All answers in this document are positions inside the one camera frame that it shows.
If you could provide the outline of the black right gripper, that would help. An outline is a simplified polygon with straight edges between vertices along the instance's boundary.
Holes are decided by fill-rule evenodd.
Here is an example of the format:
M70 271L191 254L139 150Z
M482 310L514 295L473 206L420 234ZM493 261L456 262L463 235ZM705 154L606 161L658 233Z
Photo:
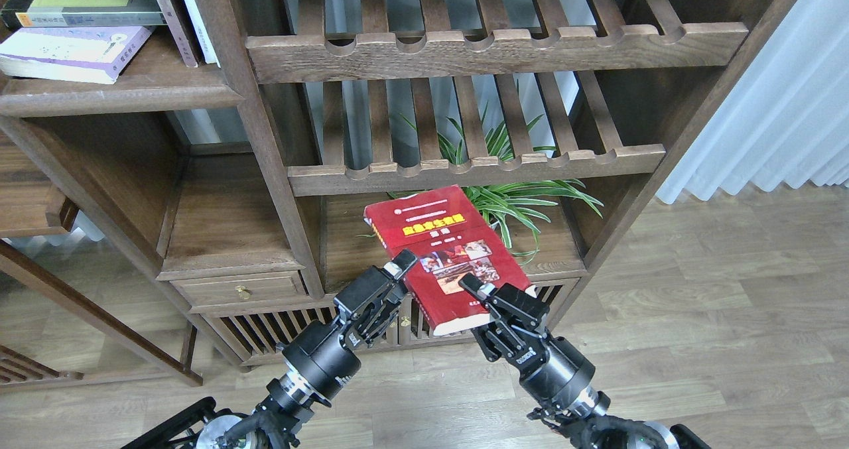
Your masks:
M497 288L471 273L459 280L459 286L497 319L471 330L486 359L502 357L516 367L519 385L544 416L598 414L598 392L591 385L595 367L565 338L548 332L548 304L512 284Z

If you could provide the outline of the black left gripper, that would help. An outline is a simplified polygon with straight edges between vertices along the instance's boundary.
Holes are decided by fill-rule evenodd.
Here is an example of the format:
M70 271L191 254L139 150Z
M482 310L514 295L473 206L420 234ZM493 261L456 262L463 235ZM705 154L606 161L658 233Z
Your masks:
M372 265L336 295L333 321L310 323L284 349L289 369L279 380L280 406L331 405L361 367L354 350L372 347L397 318L407 294L404 277L416 262L404 249L384 267Z

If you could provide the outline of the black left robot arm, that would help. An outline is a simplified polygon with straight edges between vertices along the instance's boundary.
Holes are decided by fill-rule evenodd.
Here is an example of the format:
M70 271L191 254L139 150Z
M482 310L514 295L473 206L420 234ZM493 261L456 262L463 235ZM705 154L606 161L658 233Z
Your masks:
M267 385L251 414L216 410L204 397L128 443L130 448L291 448L313 416L358 372L354 350L372 346L390 327L407 293L403 277L418 261L403 250L384 267L370 267L336 295L331 322L312 322L283 349L288 371Z

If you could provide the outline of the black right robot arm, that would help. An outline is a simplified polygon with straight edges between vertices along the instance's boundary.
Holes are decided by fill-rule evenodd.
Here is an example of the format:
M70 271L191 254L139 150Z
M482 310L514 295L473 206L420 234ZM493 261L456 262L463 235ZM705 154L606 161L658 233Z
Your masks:
M595 367L563 337L546 326L549 307L510 284L500 288L473 274L460 286L474 295L491 322L474 328L488 361L506 359L519 372L519 384L539 404L528 419L540 420L577 448L704 448L685 425L610 415L610 399L592 388Z

